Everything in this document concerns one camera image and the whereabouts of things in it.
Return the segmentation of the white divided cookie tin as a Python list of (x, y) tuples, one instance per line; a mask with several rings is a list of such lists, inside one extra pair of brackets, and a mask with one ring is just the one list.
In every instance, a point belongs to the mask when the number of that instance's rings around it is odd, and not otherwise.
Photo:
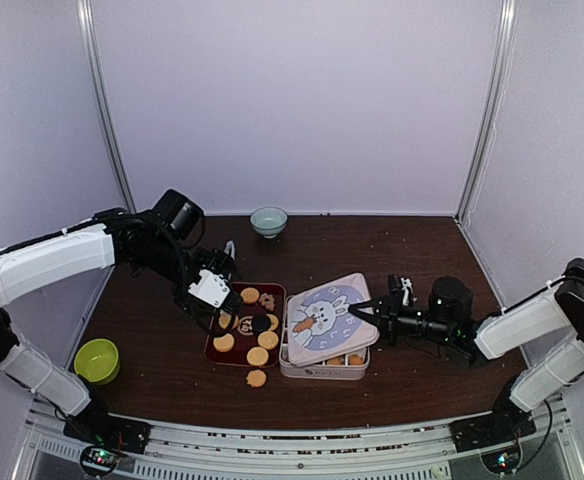
[(304, 367), (295, 366), (289, 361), (287, 344), (279, 349), (281, 373), (292, 379), (361, 380), (365, 376), (369, 363), (370, 349), (368, 347)]

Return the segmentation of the metal food tongs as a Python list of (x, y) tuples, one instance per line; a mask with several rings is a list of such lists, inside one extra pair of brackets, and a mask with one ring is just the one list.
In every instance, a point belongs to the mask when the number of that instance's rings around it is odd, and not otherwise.
[(228, 240), (223, 249), (224, 261), (228, 265), (236, 264), (236, 245), (233, 240)]

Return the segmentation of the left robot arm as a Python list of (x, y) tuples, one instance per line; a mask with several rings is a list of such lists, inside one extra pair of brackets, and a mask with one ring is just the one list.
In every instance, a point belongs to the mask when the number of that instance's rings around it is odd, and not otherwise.
[(65, 229), (0, 249), (0, 371), (39, 394), (95, 444), (116, 433), (110, 415), (96, 407), (86, 382), (56, 365), (12, 326), (6, 308), (50, 284), (92, 270), (128, 263), (149, 269), (173, 286), (176, 305), (206, 329), (222, 313), (235, 316), (242, 304), (231, 286), (231, 253), (186, 244), (203, 210), (169, 189), (140, 213), (110, 209)]

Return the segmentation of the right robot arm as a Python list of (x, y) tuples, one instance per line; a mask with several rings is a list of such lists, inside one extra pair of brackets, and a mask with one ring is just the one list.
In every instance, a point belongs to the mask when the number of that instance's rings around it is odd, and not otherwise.
[(425, 339), (445, 348), (449, 357), (472, 368), (557, 330), (563, 339), (538, 364), (517, 376), (485, 419), (491, 440), (507, 440), (523, 424), (523, 413), (584, 373), (584, 259), (571, 260), (563, 274), (518, 303), (472, 317), (473, 292), (452, 276), (437, 278), (427, 305), (414, 304), (409, 279), (391, 275), (385, 296), (349, 306), (355, 317), (376, 327), (390, 341)]

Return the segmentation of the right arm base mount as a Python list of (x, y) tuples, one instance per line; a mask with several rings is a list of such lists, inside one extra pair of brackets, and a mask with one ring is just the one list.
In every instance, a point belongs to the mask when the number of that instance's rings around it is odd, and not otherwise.
[(514, 442), (537, 431), (531, 414), (518, 409), (457, 420), (449, 428), (458, 453)]

